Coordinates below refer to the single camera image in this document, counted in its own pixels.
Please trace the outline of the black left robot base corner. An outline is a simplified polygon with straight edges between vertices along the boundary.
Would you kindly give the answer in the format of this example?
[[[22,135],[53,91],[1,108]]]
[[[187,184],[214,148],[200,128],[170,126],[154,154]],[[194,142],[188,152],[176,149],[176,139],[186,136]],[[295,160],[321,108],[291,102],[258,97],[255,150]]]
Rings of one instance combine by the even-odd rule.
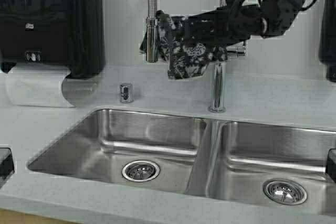
[[[1,147],[1,188],[14,172],[15,166],[11,149]]]

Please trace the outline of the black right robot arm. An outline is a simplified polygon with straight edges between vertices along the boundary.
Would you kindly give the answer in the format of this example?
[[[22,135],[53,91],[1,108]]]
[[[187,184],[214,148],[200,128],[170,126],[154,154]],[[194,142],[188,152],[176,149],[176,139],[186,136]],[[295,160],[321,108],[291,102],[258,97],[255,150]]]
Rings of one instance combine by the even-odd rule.
[[[300,12],[317,0],[226,0],[213,11],[193,15],[184,28],[185,41],[208,46],[231,46],[249,40],[285,34]]]

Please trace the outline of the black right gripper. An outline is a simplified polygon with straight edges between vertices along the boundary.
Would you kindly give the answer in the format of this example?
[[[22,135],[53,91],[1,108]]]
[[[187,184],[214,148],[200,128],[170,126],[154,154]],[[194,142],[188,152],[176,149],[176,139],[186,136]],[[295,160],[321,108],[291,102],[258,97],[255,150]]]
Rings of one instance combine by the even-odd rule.
[[[248,35],[236,31],[230,24],[231,8],[219,7],[216,10],[182,17],[182,42],[185,48],[201,44],[205,47],[227,47],[248,40]]]

